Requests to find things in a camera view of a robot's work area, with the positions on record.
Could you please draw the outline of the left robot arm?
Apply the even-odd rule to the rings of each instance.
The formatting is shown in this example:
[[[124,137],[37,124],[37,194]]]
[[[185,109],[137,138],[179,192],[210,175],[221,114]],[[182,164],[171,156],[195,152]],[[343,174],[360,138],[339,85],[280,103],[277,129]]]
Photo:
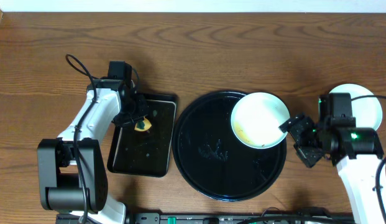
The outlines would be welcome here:
[[[142,101],[130,80],[95,79],[71,124],[37,147],[40,203],[78,223],[125,223],[127,207],[108,193],[100,144],[110,124],[135,124]]]

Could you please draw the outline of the green yellow sponge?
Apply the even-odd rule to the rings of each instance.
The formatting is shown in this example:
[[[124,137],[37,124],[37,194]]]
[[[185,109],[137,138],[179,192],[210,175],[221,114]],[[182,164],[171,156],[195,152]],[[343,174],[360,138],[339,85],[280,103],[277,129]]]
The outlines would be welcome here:
[[[144,117],[143,120],[138,121],[135,124],[134,130],[138,132],[145,132],[148,131],[152,127],[152,123]]]

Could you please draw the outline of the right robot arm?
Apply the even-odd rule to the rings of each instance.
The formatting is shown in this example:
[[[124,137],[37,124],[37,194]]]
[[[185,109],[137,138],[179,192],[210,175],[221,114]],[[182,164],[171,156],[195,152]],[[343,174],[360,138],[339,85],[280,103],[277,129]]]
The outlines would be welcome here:
[[[386,223],[386,155],[374,129],[358,128],[345,114],[323,116],[318,123],[299,114],[279,128],[292,136],[305,166],[325,157],[337,168],[355,223]]]

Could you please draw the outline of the light blue plate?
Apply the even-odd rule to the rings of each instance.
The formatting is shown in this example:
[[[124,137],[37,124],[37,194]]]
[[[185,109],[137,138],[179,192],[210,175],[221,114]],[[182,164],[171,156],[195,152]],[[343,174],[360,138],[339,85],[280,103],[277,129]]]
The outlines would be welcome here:
[[[254,149],[268,149],[285,140],[287,134],[279,126],[289,118],[289,109],[279,97],[256,92],[235,104],[230,123],[241,143]]]
[[[367,88],[351,83],[338,85],[330,93],[349,93],[352,99],[359,96],[374,95]],[[356,119],[356,126],[342,126],[340,129],[347,129],[351,133],[360,129],[378,130],[382,123],[383,111],[377,98],[360,98],[351,101],[351,106],[352,117]]]

